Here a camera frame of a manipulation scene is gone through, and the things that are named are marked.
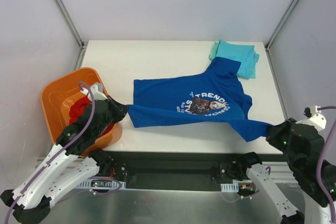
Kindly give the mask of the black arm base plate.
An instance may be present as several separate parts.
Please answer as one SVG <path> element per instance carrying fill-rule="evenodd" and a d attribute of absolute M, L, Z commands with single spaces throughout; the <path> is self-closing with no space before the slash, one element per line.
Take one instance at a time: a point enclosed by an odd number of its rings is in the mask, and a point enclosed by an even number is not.
<path fill-rule="evenodd" d="M 247 178 L 247 169 L 261 164 L 247 154 L 112 152 L 110 167 L 96 179 L 112 178 L 126 189 L 220 191 L 223 184 Z"/>

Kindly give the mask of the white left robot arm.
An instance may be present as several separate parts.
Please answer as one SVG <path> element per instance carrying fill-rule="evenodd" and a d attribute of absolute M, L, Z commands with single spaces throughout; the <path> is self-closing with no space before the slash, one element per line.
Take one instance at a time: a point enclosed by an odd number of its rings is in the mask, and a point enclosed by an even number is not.
<path fill-rule="evenodd" d="M 82 156 L 110 124 L 124 119 L 129 107 L 112 97 L 92 100 L 77 120 L 63 129 L 56 144 L 38 168 L 15 189 L 1 193 L 9 207 L 5 223 L 13 216 L 19 223 L 40 223 L 51 208 L 82 181 L 93 178 L 113 181 L 114 164 L 104 150 L 97 148 L 71 172 L 64 169 Z"/>

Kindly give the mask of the blue printed t-shirt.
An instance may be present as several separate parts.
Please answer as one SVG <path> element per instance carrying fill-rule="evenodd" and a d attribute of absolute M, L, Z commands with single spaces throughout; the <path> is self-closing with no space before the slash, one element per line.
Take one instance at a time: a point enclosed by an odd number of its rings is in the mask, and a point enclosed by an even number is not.
<path fill-rule="evenodd" d="M 134 80 L 133 126 L 219 122 L 228 123 L 246 142 L 265 137 L 270 125 L 248 118 L 253 101 L 236 76 L 239 67 L 238 61 L 215 58 L 200 74 Z"/>

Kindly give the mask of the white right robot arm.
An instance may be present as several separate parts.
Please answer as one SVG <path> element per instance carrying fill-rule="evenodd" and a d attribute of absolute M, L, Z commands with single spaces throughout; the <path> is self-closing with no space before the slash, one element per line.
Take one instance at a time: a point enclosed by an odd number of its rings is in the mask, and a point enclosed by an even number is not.
<path fill-rule="evenodd" d="M 283 153 L 303 192 L 305 211 L 285 197 L 254 152 L 236 162 L 238 179 L 250 179 L 256 185 L 279 223 L 335 223 L 335 165 L 324 159 L 331 139 L 323 139 L 312 123 L 288 119 L 272 126 L 266 140 Z"/>

